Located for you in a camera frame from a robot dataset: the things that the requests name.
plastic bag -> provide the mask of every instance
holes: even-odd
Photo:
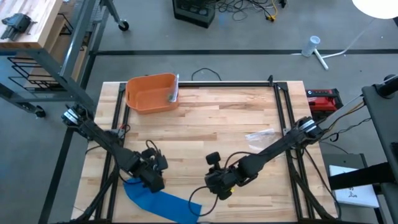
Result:
[[[175,76],[175,80],[174,80],[174,84],[172,87],[172,92],[169,95],[169,102],[174,103],[177,101],[177,97],[178,97],[178,81],[180,79],[180,74],[177,74]]]
[[[280,136],[275,134],[273,129],[267,129],[252,134],[245,135],[249,147],[256,151],[262,151],[272,143],[276,142]]]

butcher block tabletop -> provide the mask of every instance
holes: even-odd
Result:
[[[303,82],[287,82],[295,119],[310,116]],[[113,120],[119,82],[103,83],[95,122],[103,129],[110,129]],[[281,93],[284,114],[285,99]],[[282,137],[274,90],[270,87],[195,87],[180,88],[179,107],[176,110],[138,115],[131,110],[128,124],[131,130],[126,134],[124,147],[143,151],[145,140],[155,142],[166,156],[169,168],[164,172],[164,192],[186,200],[197,187],[205,185],[204,176],[209,165],[205,156],[218,151],[221,163],[236,151],[258,152],[249,147],[245,135],[273,129],[269,141]],[[119,116],[120,126],[125,103]],[[96,146],[91,142],[88,147]],[[307,147],[323,178],[327,182],[325,166],[319,145]],[[90,151],[85,158],[80,184],[73,208],[72,218],[77,218],[90,204],[100,188],[106,151],[102,148]],[[236,155],[235,161],[242,157]],[[305,169],[311,191],[333,216],[336,210],[333,199],[322,185],[308,156],[304,156]],[[305,199],[300,191],[303,213],[307,214]],[[106,216],[108,198],[104,201],[103,216]],[[193,202],[207,212],[215,201],[215,195],[208,189],[199,190]],[[127,197],[123,182],[119,180],[114,222],[170,222],[140,209]],[[218,200],[212,213],[200,217],[199,222],[294,222],[297,221],[293,203],[285,154],[268,162],[256,180],[244,187],[235,187],[227,200]]]
[[[1,0],[0,19],[23,13],[36,22],[28,32],[18,36],[16,41],[0,40],[0,49],[39,49],[49,37],[50,29],[61,8],[62,0]],[[0,22],[0,35],[7,26]]]

black box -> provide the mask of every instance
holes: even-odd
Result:
[[[216,4],[209,0],[173,0],[174,18],[209,28],[214,19]]]

white paper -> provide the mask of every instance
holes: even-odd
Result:
[[[342,173],[352,172],[358,169],[330,165],[329,170],[330,175],[334,176]],[[334,193],[337,201],[340,203],[347,203],[350,205],[359,205],[370,208],[379,207],[379,202],[377,201],[377,196],[374,193],[372,185],[334,190]]]

white stand base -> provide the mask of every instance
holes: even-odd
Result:
[[[317,55],[320,63],[323,65],[323,68],[325,68],[325,70],[329,69],[329,66],[326,64],[325,59],[326,58],[330,58],[330,57],[335,57],[335,56],[339,56],[339,55],[343,55],[347,52],[347,50],[349,50],[358,40],[359,38],[362,37],[362,35],[370,28],[371,24],[376,20],[376,18],[373,18],[372,21],[362,30],[362,32],[360,32],[358,34],[358,36],[355,37],[355,39],[349,44],[349,46],[347,48],[345,48],[343,51],[335,53],[335,54],[331,54],[331,55],[325,55],[325,56],[321,56],[317,50],[315,50],[315,55]]]

